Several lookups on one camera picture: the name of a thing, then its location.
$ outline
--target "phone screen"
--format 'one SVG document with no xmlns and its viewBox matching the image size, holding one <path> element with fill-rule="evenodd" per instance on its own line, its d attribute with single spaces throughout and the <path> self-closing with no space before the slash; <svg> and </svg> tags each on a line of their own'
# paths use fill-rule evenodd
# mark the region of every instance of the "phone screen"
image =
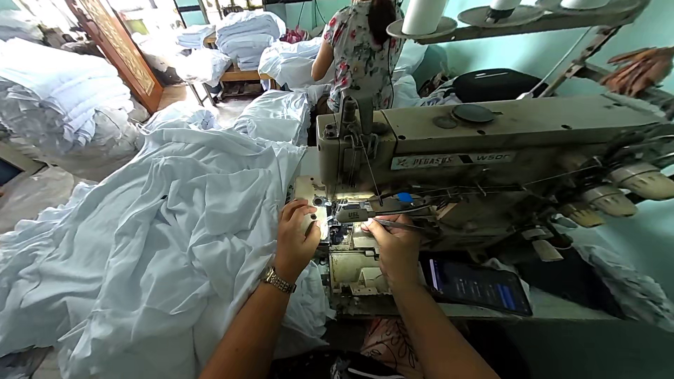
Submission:
<svg viewBox="0 0 674 379">
<path fill-rule="evenodd" d="M 520 279 L 512 272 L 448 260 L 430 259 L 423 269 L 427 284 L 452 302 L 531 316 Z"/>
</svg>

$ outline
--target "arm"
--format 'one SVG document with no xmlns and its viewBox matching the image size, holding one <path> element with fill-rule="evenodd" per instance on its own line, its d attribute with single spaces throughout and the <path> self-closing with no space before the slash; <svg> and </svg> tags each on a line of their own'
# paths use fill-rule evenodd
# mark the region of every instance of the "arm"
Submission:
<svg viewBox="0 0 674 379">
<path fill-rule="evenodd" d="M 403 214 L 380 218 L 411 224 Z M 498 379 L 419 284 L 419 235 L 397 228 L 391 228 L 389 233 L 377 222 L 371 222 L 363 229 L 370 230 L 379 244 L 381 271 L 410 333 L 424 377 Z"/>
<path fill-rule="evenodd" d="M 315 223 L 308 236 L 300 232 L 303 217 L 315 211 L 306 200 L 294 200 L 281 211 L 274 266 L 276 274 L 290 283 L 307 266 L 321 239 Z M 265 378 L 289 299 L 289 294 L 273 285 L 260 283 L 234 317 L 199 378 Z"/>
<path fill-rule="evenodd" d="M 323 40 L 321 49 L 318 51 L 318 56 L 311 66 L 311 77 L 318 82 L 323 79 L 334 60 L 334 53 L 332 46 L 326 40 Z"/>
</svg>

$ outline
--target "woman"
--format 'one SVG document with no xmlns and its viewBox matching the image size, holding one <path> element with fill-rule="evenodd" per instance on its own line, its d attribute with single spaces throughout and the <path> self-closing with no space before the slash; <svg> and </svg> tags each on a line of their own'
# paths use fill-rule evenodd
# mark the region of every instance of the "woman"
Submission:
<svg viewBox="0 0 674 379">
<path fill-rule="evenodd" d="M 339 112 L 341 91 L 347 88 L 370 92 L 375 110 L 392 107 L 391 77 L 402 41 L 389 36 L 386 27 L 401 18 L 394 0 L 353 0 L 326 25 L 311 76 L 323 79 L 334 62 L 335 77 L 327 97 L 330 110 Z"/>
</svg>

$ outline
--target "floral blouse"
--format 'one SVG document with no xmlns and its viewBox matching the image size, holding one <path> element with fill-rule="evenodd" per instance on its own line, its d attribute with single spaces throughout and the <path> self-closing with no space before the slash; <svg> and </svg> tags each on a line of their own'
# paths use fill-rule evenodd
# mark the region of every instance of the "floral blouse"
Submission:
<svg viewBox="0 0 674 379">
<path fill-rule="evenodd" d="M 403 41 L 389 38 L 384 46 L 370 33 L 367 14 L 370 1 L 358 1 L 338 11 L 328 22 L 323 38 L 334 51 L 335 78 L 328 106 L 339 112 L 341 90 L 370 90 L 374 109 L 388 109 L 393 101 L 391 75 L 400 58 Z M 397 18 L 402 18 L 396 4 Z"/>
</svg>

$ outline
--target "thread spool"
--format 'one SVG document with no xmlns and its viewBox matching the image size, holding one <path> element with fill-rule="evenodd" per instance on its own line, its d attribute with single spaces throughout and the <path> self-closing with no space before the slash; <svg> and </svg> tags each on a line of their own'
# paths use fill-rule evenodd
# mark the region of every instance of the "thread spool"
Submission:
<svg viewBox="0 0 674 379">
<path fill-rule="evenodd" d="M 493 0 L 489 5 L 487 21 L 496 23 L 510 17 L 521 2 L 522 0 Z"/>
<path fill-rule="evenodd" d="M 566 9 L 596 9 L 608 4 L 610 0 L 562 0 L 561 6 Z"/>
<path fill-rule="evenodd" d="M 448 0 L 410 0 L 402 22 L 402 32 L 410 35 L 435 32 L 447 2 Z"/>
</svg>

